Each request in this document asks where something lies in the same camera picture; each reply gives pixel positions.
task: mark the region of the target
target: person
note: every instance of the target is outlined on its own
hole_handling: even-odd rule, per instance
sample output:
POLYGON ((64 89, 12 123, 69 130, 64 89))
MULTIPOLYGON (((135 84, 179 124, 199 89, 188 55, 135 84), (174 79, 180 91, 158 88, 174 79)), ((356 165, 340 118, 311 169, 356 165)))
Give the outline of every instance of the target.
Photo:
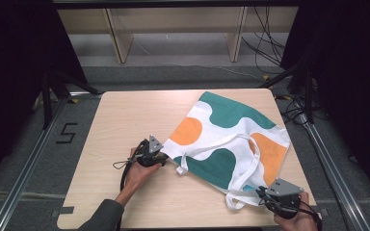
MULTIPOLYGON (((135 147, 131 149, 130 156, 134 153, 135 147)), ((152 167, 142 167, 135 162, 129 169, 125 178, 125 187, 116 199, 105 199, 94 212, 92 217, 83 223, 79 231, 114 231, 124 212, 124 206, 128 203, 134 193, 154 173, 161 164, 152 167)))
MULTIPOLYGON (((308 204, 308 193, 300 193, 302 202, 308 204)), ((300 209, 311 212, 309 208, 303 203, 300 204, 300 209)), ((285 219, 275 214, 274 220, 280 225, 282 231, 317 231, 316 223, 311 215, 298 212, 295 217, 291 219, 285 219)))

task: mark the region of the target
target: sleeve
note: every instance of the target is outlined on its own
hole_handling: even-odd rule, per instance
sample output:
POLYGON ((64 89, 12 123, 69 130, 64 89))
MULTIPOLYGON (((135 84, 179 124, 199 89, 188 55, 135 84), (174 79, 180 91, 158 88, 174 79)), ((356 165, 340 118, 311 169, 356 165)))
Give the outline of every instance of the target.
POLYGON ((114 231, 119 219, 124 212, 124 207, 115 200, 105 199, 88 221, 79 231, 114 231))

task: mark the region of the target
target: wooden table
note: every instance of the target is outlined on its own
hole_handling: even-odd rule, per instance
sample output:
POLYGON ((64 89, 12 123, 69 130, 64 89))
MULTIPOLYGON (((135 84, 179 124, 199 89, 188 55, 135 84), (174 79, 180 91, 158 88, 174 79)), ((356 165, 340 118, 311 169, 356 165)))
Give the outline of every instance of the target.
MULTIPOLYGON (((245 103, 284 127, 269 90, 209 90, 245 103)), ((113 163, 124 161, 131 147, 149 134, 165 141, 205 90, 115 91, 102 96, 92 128, 71 181, 64 207, 72 214, 59 216, 61 229, 76 229, 89 219, 105 198, 119 193, 123 170, 113 163)), ((176 164, 167 163, 136 192, 122 217, 121 228, 196 228, 276 225, 264 207, 246 205, 230 211, 225 195, 188 172, 179 176, 176 164)), ((310 193, 293 145, 279 177, 310 193)))

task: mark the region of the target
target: human hand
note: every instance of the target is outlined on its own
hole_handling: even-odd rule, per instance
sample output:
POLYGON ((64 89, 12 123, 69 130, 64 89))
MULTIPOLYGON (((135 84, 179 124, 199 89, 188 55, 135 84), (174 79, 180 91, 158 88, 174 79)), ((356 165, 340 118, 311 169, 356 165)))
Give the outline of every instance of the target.
MULTIPOLYGON (((133 155, 135 150, 135 147, 131 148, 130 157, 133 155)), ((138 162, 134 162, 128 170, 127 176, 125 177, 125 186, 117 196, 116 202, 125 206, 135 191, 161 166, 162 164, 159 163, 152 167, 142 167, 138 162)))
MULTIPOLYGON (((309 199, 307 192, 300 193, 300 197, 302 202, 308 204, 309 199)), ((311 212, 303 203, 300 204, 300 209, 311 212)), ((291 219, 285 219, 275 214, 274 220, 281 226, 281 230, 283 231, 317 231, 317 226, 313 217, 303 212, 298 212, 296 216, 291 219)))

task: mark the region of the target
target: fabric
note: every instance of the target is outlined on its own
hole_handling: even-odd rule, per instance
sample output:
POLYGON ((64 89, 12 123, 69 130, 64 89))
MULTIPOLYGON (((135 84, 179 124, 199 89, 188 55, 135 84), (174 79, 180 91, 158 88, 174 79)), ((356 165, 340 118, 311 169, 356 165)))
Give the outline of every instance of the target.
POLYGON ((98 206, 98 209, 79 231, 115 231, 119 219, 124 213, 124 207, 115 200, 105 199, 98 206))
POLYGON ((226 194, 228 208, 240 209, 258 205, 254 190, 275 181, 289 145, 285 128, 252 107, 207 91, 161 151, 179 165, 180 174, 193 172, 226 194))

